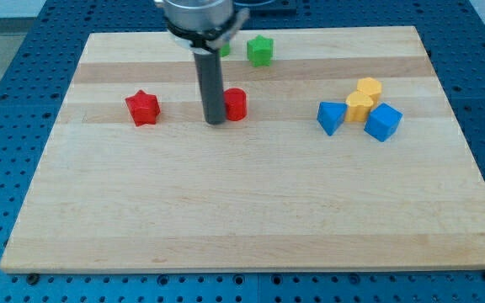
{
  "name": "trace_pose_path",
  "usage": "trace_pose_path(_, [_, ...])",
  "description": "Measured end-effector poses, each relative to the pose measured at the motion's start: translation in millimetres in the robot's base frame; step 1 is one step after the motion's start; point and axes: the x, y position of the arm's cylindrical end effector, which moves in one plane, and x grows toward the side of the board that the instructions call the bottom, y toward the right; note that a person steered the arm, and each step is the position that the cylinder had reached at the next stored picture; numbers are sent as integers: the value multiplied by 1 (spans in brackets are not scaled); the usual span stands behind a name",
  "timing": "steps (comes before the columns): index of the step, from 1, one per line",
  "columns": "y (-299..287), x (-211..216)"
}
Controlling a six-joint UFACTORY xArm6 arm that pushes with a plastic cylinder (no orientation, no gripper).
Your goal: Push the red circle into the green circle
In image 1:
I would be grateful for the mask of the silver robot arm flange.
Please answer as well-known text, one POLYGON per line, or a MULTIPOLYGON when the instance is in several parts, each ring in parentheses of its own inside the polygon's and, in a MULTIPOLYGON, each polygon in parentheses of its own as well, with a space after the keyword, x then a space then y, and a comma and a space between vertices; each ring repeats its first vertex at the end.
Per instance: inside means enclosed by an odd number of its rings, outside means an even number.
POLYGON ((227 45, 250 18, 232 0, 155 0, 173 40, 196 54, 208 55, 227 45))

